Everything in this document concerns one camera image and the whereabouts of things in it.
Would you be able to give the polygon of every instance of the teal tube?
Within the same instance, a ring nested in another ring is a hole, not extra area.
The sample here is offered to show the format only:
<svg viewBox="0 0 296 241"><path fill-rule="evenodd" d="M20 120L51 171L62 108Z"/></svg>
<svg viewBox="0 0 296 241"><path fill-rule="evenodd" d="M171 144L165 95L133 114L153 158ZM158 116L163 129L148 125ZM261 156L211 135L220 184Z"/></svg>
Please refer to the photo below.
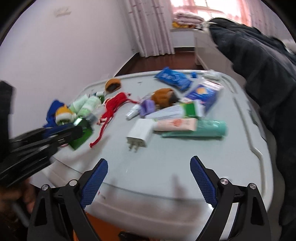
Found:
<svg viewBox="0 0 296 241"><path fill-rule="evenodd" d="M227 123L220 120L198 120L196 131L164 132L162 137L223 137L227 132Z"/></svg>

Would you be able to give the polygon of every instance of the toothpaste box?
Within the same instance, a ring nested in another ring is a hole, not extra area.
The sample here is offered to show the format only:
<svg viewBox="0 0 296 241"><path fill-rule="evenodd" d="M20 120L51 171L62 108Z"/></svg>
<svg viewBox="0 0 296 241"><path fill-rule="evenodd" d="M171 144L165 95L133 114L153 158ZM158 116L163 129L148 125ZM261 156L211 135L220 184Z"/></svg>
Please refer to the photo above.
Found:
<svg viewBox="0 0 296 241"><path fill-rule="evenodd" d="M204 106L204 113L207 113L211 106L217 101L223 85L209 80L203 81L193 91L182 98L183 103L190 103L194 100L200 100L200 104Z"/></svg>

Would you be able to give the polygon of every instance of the red string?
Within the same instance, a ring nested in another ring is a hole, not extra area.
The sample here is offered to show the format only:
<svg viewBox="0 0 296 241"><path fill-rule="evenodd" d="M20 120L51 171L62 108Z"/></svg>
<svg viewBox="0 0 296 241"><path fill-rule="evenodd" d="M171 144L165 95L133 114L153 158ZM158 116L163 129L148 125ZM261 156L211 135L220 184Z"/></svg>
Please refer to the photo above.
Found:
<svg viewBox="0 0 296 241"><path fill-rule="evenodd" d="M89 144L90 147L93 147L95 144L97 144L100 141L100 139L102 138L103 132L105 130L105 127L112 120L114 113L119 109L120 106L128 102L135 103L135 104L138 103L138 101L129 99L128 96L130 95L131 95L130 93L120 92L117 95L115 95L113 98L109 98L104 101L106 112L100 118L100 124L103 122L104 124L101 127L101 131L98 139L96 139L93 143L90 143Z"/></svg>

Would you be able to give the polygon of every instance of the blue packet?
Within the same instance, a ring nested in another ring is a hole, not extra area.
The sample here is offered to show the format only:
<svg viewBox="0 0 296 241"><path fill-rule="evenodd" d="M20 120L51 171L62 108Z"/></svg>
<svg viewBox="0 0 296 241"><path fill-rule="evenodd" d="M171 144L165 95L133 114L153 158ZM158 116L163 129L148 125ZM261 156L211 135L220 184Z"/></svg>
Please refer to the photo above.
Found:
<svg viewBox="0 0 296 241"><path fill-rule="evenodd" d="M204 113L207 113L210 107L217 101L222 88L223 85L219 83L205 80L194 88L193 91L185 95L181 101L188 103L198 99L201 101L201 105L204 106Z"/></svg>
<svg viewBox="0 0 296 241"><path fill-rule="evenodd" d="M177 87L180 91L187 90L192 83L185 74L171 70L169 67L165 67L155 78L158 78L168 85Z"/></svg>

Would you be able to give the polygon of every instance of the blue gripper pad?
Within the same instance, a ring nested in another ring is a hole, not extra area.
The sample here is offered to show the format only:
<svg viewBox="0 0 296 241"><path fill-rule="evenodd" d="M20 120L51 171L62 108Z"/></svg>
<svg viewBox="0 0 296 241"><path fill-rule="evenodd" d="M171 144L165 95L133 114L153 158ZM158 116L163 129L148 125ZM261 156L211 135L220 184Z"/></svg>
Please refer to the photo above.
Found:
<svg viewBox="0 0 296 241"><path fill-rule="evenodd" d="M108 163L105 159L102 159L100 165L96 168L87 183L82 188L80 205L83 209L85 209L87 205L90 205L94 200L96 193L107 175L107 172Z"/></svg>
<svg viewBox="0 0 296 241"><path fill-rule="evenodd" d="M216 207L216 188L212 184L204 168L195 157L192 157L190 160L190 170L198 184L198 187L200 188L200 191L202 192L205 201L211 204L212 207Z"/></svg>

